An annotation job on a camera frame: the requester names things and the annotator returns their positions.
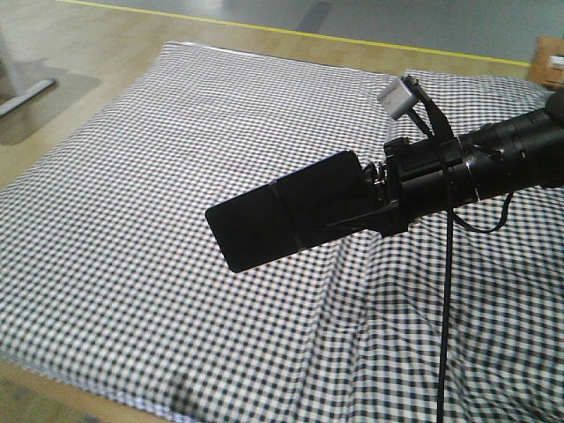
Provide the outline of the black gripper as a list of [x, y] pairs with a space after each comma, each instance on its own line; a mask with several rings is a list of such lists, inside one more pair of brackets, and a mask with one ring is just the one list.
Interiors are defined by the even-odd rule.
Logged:
[[383, 237], [401, 234], [415, 219], [478, 201], [459, 140], [452, 137], [410, 142], [398, 137], [383, 146], [385, 161], [377, 168], [376, 208], [330, 204], [325, 227], [373, 230]]

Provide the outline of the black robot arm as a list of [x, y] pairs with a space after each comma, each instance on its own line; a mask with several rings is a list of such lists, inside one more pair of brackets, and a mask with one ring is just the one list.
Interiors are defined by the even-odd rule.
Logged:
[[326, 227], [382, 236], [406, 231], [415, 219], [448, 208], [539, 186], [563, 184], [563, 93], [545, 105], [465, 135], [383, 147], [385, 161], [369, 165], [373, 204], [358, 199], [328, 211]]

